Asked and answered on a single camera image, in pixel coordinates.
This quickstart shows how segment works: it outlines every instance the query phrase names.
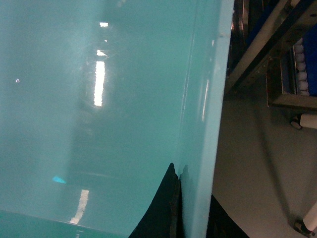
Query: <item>gray floor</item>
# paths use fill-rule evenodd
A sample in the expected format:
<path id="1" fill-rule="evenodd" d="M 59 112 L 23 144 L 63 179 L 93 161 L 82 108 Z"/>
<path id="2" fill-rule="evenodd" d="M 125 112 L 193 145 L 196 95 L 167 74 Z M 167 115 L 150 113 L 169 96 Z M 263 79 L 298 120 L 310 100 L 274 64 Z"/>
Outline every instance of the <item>gray floor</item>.
<path id="1" fill-rule="evenodd" d="M 263 83 L 223 104 L 213 194 L 251 238 L 303 238 L 291 226 L 317 201 L 317 130 L 291 114 Z"/>

